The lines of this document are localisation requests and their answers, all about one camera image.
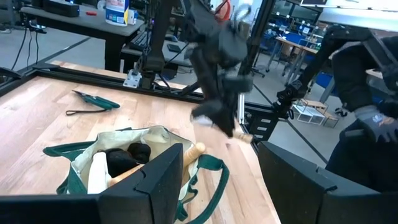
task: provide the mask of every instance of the wall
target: wall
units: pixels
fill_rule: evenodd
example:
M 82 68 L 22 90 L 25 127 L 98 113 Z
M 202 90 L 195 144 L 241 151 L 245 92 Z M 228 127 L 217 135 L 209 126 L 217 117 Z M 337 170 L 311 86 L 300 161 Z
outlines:
M 336 2 L 341 0 L 329 0 L 327 4 L 338 4 Z M 398 12 L 324 8 L 319 20 L 398 32 Z

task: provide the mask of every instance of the black cloth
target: black cloth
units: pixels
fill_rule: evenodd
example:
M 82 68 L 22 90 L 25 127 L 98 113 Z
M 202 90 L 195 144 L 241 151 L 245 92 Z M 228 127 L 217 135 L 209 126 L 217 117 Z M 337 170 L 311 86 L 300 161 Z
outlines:
M 381 40 L 398 58 L 398 36 Z M 341 50 L 333 56 L 332 64 L 338 95 L 347 110 L 354 111 L 374 104 L 371 89 L 366 83 L 366 70 L 377 68 L 378 65 L 363 44 Z
M 398 191 L 398 146 L 344 134 L 361 128 L 355 121 L 340 133 L 326 170 L 378 192 Z

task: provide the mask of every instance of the person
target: person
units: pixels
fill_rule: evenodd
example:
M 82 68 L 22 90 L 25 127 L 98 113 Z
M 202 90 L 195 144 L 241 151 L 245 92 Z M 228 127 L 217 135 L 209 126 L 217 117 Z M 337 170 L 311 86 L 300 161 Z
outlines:
M 398 58 L 398 36 L 381 39 Z M 347 110 L 354 112 L 374 142 L 398 142 L 398 121 L 381 113 L 372 101 L 371 89 L 366 83 L 366 70 L 377 68 L 363 44 L 340 50 L 332 58 L 333 76 L 338 96 Z
M 384 100 L 376 106 L 385 116 L 398 118 L 398 103 Z M 398 145 L 374 142 L 367 136 L 347 136 L 361 129 L 359 120 L 340 132 L 340 140 L 326 170 L 378 192 L 398 191 Z
M 231 0 L 223 0 L 223 2 L 216 7 L 214 13 L 218 22 L 229 20 L 231 16 Z

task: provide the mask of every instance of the plastic container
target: plastic container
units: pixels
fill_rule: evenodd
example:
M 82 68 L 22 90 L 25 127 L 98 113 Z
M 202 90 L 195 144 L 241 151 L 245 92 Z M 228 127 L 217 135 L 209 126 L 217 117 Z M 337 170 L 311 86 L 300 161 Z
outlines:
M 129 0 L 106 0 L 105 21 L 115 26 L 127 26 Z

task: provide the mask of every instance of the gray floor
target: gray floor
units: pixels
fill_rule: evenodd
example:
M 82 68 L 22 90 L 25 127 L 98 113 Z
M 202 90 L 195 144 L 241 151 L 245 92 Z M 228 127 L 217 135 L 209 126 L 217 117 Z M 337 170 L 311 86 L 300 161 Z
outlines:
M 46 58 L 60 50 L 66 49 L 79 41 L 84 40 L 85 36 L 63 32 L 55 29 L 47 29 L 47 34 L 40 35 L 39 42 L 39 60 Z M 21 45 L 24 32 L 15 30 L 11 34 L 0 34 L 0 67 L 11 68 L 15 61 L 17 51 Z M 29 64 L 35 62 L 36 44 L 35 34 L 30 48 Z M 25 40 L 24 48 L 22 49 L 19 61 L 15 70 L 20 70 L 26 67 L 27 55 L 29 45 L 29 33 Z M 80 44 L 79 46 L 67 50 L 65 53 L 60 54 L 49 60 L 61 60 L 65 62 L 78 63 L 96 68 L 104 68 L 104 41 L 91 38 L 90 40 Z M 268 61 L 268 56 L 261 55 L 258 65 L 265 65 Z M 283 65 L 277 66 L 276 62 L 271 65 L 271 70 L 267 73 L 265 78 L 260 75 L 254 77 L 254 83 L 258 89 L 271 101 L 276 100 L 276 93 L 284 88 L 284 79 L 281 77 Z M 194 74 L 179 74 L 173 82 L 181 84 L 189 84 L 195 81 Z M 318 100 L 322 94 L 323 88 L 315 85 L 313 91 L 307 98 L 311 100 Z M 246 96 L 246 100 L 255 103 L 262 103 L 269 105 L 267 99 L 257 90 L 253 91 Z M 331 96 L 327 104 L 331 112 L 341 103 L 337 97 Z M 349 115 L 341 118 L 335 128 L 327 128 L 317 126 L 314 124 L 301 123 L 299 121 L 290 121 L 292 126 L 299 131 L 302 137 L 287 122 L 279 122 L 275 131 L 273 132 L 270 142 L 283 147 L 284 149 L 293 152 L 309 161 L 318 164 L 321 167 L 325 163 L 320 159 L 314 150 L 306 143 L 309 142 L 324 158 L 329 159 L 331 152 L 337 143 L 340 131 L 353 122 L 354 118 Z

